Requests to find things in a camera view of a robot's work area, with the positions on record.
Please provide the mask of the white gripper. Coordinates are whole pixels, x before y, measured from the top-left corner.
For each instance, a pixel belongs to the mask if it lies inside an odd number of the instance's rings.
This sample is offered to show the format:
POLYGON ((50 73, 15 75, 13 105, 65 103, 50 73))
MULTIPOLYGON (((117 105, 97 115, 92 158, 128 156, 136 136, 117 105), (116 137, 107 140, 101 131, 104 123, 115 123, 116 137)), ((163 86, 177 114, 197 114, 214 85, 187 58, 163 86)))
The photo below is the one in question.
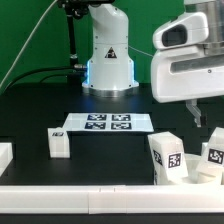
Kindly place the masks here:
POLYGON ((196 99, 224 95, 224 54, 207 56, 199 46, 157 51, 151 64, 151 85, 160 103, 187 100, 194 122, 203 127, 207 118, 196 99))

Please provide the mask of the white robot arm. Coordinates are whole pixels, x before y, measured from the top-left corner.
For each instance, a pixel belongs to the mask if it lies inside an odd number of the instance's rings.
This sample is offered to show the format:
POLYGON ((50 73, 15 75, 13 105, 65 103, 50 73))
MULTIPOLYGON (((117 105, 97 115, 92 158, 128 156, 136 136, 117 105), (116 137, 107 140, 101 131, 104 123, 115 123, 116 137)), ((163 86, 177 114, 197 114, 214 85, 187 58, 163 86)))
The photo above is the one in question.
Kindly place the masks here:
MULTIPOLYGON (((184 101, 201 127, 197 100, 224 95, 224 0, 184 0, 185 12, 153 34, 151 88, 160 103, 184 101)), ((128 18, 110 4, 89 8, 93 55, 87 63, 87 93, 116 97, 138 87, 128 55, 128 18)))

